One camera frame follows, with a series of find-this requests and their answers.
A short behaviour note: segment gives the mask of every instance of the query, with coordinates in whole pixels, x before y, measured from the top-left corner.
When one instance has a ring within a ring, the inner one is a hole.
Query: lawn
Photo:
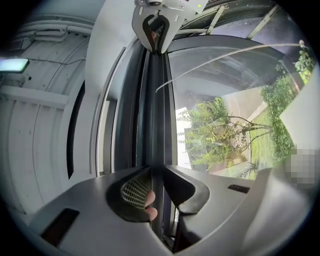
[[[265,109],[253,122],[271,125],[269,110]],[[252,130],[250,131],[250,139],[252,140],[265,132],[265,129]],[[251,163],[258,165],[259,170],[274,165],[274,143],[270,134],[263,135],[251,143]]]

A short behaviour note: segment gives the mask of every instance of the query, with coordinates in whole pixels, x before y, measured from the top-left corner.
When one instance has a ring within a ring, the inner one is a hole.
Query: cable
[[[58,64],[62,64],[62,65],[70,65],[73,64],[75,62],[79,62],[79,61],[85,61],[86,58],[80,58],[77,59],[73,62],[69,62],[69,63],[64,63],[64,62],[59,62],[59,61],[54,61],[54,60],[47,60],[47,59],[38,59],[38,58],[27,58],[28,60],[32,60],[32,61],[38,61],[38,62],[51,62],[51,63],[58,63]]]
[[[181,75],[178,75],[176,78],[174,79],[171,79],[167,82],[165,82],[163,85],[159,86],[156,90],[155,90],[155,93],[157,93],[157,91],[159,91],[162,87],[164,87],[165,85],[173,82],[174,80],[188,74],[189,72],[191,71],[194,71],[206,64],[209,64],[211,62],[214,62],[214,61],[217,61],[217,60],[220,60],[224,57],[227,57],[227,56],[230,56],[230,55],[234,55],[234,54],[238,54],[238,53],[242,53],[242,52],[245,52],[245,51],[250,51],[250,50],[254,50],[254,49],[258,49],[258,48],[265,48],[265,47],[280,47],[280,46],[299,46],[299,47],[305,47],[304,45],[302,45],[301,43],[275,43],[275,44],[262,44],[262,45],[255,45],[255,46],[251,46],[251,47],[248,47],[248,48],[244,48],[244,49],[239,49],[239,50],[235,50],[235,51],[232,51],[232,52],[229,52],[229,53],[226,53],[226,54],[223,54],[223,55],[220,55],[218,57],[215,57],[209,61],[206,61],[205,63],[202,63],[192,69],[190,69],[189,71],[187,72],[184,72],[182,73]]]

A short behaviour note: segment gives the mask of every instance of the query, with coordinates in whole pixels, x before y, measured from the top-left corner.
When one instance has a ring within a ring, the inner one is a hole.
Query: window
[[[174,51],[172,78],[234,50],[236,44]],[[221,58],[174,80],[178,165],[254,180],[283,160],[293,142],[281,114],[302,86],[294,72],[282,53],[265,48]]]

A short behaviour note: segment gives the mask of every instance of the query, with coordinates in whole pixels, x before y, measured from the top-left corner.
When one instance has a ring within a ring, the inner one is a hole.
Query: green bush
[[[306,84],[315,66],[315,61],[305,49],[299,53],[300,58],[295,63],[295,67]],[[282,75],[272,85],[263,87],[261,95],[268,105],[271,119],[271,137],[274,142],[274,158],[278,162],[284,159],[294,146],[287,129],[280,120],[280,115],[297,96],[298,89],[291,76],[284,71],[283,67],[278,65],[276,70],[282,73]]]
[[[224,101],[217,97],[212,102],[198,103],[195,109],[183,111],[176,119],[192,123],[192,127],[185,131],[185,141],[178,140],[178,143],[185,143],[193,170],[200,165],[208,169],[213,163],[222,163],[230,158],[234,148],[230,143],[223,142],[227,140],[224,136],[231,133],[231,128],[219,125],[230,122],[227,116]]]
[[[301,50],[299,53],[300,57],[299,60],[295,63],[295,68],[299,72],[304,84],[306,84],[316,63],[306,49]]]
[[[294,145],[286,127],[280,120],[280,114],[285,111],[297,94],[298,91],[289,74],[278,77],[274,84],[261,89],[261,95],[270,113],[271,137],[276,162],[284,159]]]

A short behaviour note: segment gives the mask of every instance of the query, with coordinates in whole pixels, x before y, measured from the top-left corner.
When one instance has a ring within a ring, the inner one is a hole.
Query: light fixture
[[[0,59],[0,73],[23,73],[29,65],[27,58]]]

